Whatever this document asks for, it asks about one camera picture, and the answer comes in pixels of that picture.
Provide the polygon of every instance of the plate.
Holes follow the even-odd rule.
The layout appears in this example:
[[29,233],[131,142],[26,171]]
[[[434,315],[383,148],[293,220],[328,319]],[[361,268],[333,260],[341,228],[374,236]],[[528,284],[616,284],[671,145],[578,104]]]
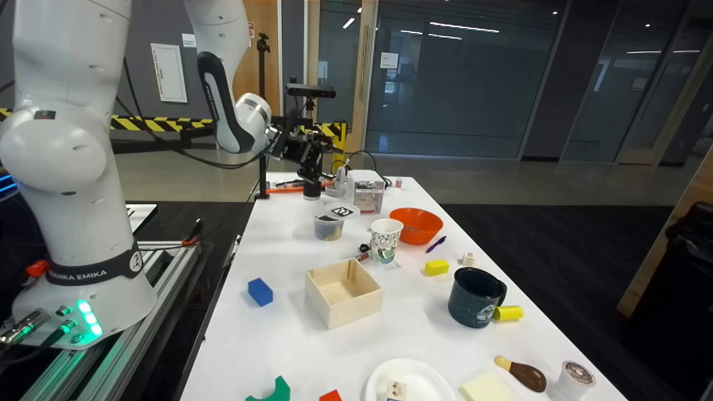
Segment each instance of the plate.
[[405,390],[407,401],[455,401],[449,382],[434,368],[414,360],[382,364],[366,384],[364,401],[383,401],[395,382]]

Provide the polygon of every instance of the white table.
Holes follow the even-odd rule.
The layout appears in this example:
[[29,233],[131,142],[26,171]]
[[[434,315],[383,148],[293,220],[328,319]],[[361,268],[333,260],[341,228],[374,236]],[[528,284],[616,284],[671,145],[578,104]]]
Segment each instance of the white table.
[[[270,175],[271,184],[288,178],[293,176]],[[371,265],[368,272],[386,295],[382,312],[328,329],[306,299],[306,272],[357,256],[358,243],[371,239],[368,224],[376,216],[347,220],[339,241],[318,241],[313,233],[317,204],[300,194],[256,200],[182,400],[265,397],[274,380],[284,377],[294,401],[317,401],[330,390],[357,401],[364,400],[374,368],[387,360],[424,361],[440,371],[455,393],[463,382],[496,371],[522,400],[549,400],[524,390],[508,373],[495,368],[496,355],[538,365],[549,382],[559,377],[563,361],[578,361],[598,382],[583,400],[623,400],[412,178],[402,178],[402,188],[386,191],[383,215],[395,208],[430,210],[444,219],[441,234],[449,234],[449,241],[429,256],[426,247],[402,245],[397,251],[402,268]],[[524,308],[520,324],[470,329],[449,315],[452,272],[465,249],[475,254],[479,268],[508,286],[507,304]],[[451,272],[424,276],[424,263],[437,256],[451,260]],[[255,305],[248,295],[251,279],[263,279],[274,289],[274,304]]]

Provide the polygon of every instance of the small wooden box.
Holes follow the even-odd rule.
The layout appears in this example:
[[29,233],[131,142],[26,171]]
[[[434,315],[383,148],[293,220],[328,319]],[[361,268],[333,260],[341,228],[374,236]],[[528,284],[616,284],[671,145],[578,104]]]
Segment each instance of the small wooden box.
[[307,272],[307,299],[333,329],[379,312],[383,293],[358,260],[344,260]]

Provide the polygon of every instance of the black stand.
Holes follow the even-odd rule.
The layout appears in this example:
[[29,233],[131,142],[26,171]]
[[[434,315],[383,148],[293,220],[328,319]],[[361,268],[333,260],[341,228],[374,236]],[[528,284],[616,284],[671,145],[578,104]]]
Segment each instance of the black stand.
[[[268,35],[259,33],[259,97],[265,99],[265,54],[270,54]],[[268,194],[268,155],[261,155],[259,160],[259,180],[261,180],[261,191],[256,198],[270,198]]]

